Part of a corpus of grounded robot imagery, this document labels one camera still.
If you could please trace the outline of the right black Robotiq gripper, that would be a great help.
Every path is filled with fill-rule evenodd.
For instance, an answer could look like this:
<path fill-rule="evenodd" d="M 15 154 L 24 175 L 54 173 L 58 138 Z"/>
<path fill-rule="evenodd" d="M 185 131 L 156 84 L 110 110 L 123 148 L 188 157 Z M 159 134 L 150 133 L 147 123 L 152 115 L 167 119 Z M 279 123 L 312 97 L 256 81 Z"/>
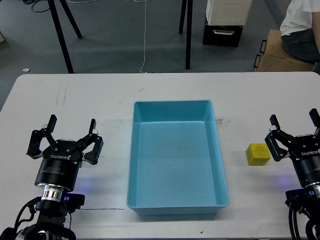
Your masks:
<path fill-rule="evenodd" d="M 302 188 L 320 184 L 320 114 L 312 108 L 309 116 L 316 127 L 314 135 L 293 137 L 280 128 L 275 114 L 269 118 L 271 127 L 265 137 L 265 143 L 276 162 L 284 158 L 292 160 L 295 172 Z"/>

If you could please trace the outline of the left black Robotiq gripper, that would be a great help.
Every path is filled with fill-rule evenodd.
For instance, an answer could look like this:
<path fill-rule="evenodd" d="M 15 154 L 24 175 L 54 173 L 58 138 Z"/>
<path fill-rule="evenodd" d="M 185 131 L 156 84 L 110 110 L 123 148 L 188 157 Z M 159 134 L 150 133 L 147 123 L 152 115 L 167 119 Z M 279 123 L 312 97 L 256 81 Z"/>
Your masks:
<path fill-rule="evenodd" d="M 79 171 L 79 161 L 96 165 L 103 147 L 103 138 L 96 130 L 96 120 L 91 119 L 88 134 L 78 141 L 59 139 L 56 143 L 52 137 L 57 117 L 52 114 L 46 127 L 33 130 L 31 133 L 27 155 L 32 159 L 43 156 L 34 185 L 55 185 L 64 192 L 72 192 L 75 188 Z M 49 146 L 42 152 L 41 141 L 46 138 Z"/>

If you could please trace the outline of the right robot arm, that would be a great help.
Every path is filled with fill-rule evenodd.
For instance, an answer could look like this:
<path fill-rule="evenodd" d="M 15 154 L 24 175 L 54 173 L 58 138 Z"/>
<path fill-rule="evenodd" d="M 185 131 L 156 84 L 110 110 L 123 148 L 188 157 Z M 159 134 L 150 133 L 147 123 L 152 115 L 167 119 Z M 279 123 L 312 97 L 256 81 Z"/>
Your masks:
<path fill-rule="evenodd" d="M 285 192 L 289 207 L 288 224 L 293 240 L 301 238 L 297 214 L 304 214 L 308 221 L 305 234 L 309 240 L 320 238 L 320 115 L 317 109 L 309 112 L 316 127 L 314 134 L 292 136 L 281 130 L 276 115 L 271 115 L 271 128 L 265 143 L 276 162 L 290 158 L 301 185 L 300 189 Z"/>

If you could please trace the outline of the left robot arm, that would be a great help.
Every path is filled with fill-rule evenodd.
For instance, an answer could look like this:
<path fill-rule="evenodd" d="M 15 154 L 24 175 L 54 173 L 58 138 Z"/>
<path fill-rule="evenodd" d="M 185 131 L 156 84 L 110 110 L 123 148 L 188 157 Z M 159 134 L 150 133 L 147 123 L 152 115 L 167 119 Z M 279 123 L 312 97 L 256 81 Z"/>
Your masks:
<path fill-rule="evenodd" d="M 103 147 L 103 138 L 95 133 L 92 119 L 88 134 L 74 140 L 52 137 L 57 117 L 51 115 L 48 124 L 31 133 L 27 155 L 42 162 L 35 186 L 42 195 L 28 201 L 19 211 L 14 227 L 6 228 L 2 240 L 74 240 L 75 233 L 65 227 L 66 216 L 85 203 L 83 194 L 73 190 L 83 162 L 96 165 Z"/>

